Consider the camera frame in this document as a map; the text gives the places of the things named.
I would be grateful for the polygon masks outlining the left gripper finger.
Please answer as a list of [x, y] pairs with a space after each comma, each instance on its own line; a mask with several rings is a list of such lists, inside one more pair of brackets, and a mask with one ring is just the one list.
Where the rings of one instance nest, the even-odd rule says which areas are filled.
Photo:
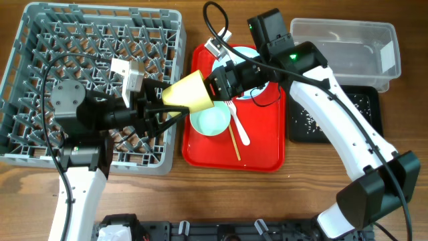
[[169, 86], [171, 86], [171, 84], [151, 78], [144, 78], [142, 80], [142, 91], [147, 100], [157, 100], [157, 89], [164, 90]]
[[190, 113], [186, 106], [151, 104], [145, 109], [145, 125], [148, 137], [157, 137], [181, 121]]

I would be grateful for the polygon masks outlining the yellow cup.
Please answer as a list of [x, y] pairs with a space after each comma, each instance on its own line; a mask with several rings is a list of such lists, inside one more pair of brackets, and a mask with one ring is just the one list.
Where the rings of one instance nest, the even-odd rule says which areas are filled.
[[162, 101], [165, 105], [185, 106], [191, 114], [214, 107], [200, 70], [164, 89]]

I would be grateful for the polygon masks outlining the green bowl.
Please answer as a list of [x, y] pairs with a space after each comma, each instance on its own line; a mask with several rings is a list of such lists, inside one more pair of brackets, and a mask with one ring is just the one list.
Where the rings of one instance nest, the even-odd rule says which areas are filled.
[[228, 106], [221, 101], [214, 102], [214, 107], [192, 113], [191, 126], [199, 133], [213, 137], [225, 131], [231, 121]]

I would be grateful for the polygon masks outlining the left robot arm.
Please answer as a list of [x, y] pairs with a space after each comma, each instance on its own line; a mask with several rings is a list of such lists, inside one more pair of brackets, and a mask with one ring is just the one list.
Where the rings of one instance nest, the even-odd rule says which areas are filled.
[[106, 186], [113, 158], [112, 129], [133, 127], [141, 137], [155, 137], [190, 113], [186, 106], [165, 105], [157, 88], [168, 84], [145, 79], [130, 106], [122, 98], [86, 90], [77, 80], [52, 91], [54, 117], [67, 135], [59, 169], [60, 192], [50, 240], [89, 240], [96, 208]]

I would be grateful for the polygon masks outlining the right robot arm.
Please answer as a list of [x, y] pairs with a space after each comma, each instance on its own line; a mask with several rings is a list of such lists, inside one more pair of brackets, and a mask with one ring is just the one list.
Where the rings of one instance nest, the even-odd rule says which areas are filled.
[[288, 92], [320, 126], [339, 154], [351, 182], [335, 203], [311, 224], [313, 240], [337, 240], [402, 209], [411, 229], [408, 204], [421, 164], [399, 153], [378, 134], [349, 100], [327, 59], [312, 42], [295, 44], [279, 9], [248, 19], [257, 49], [254, 58], [228, 62], [204, 80], [212, 100], [231, 100], [266, 82]]

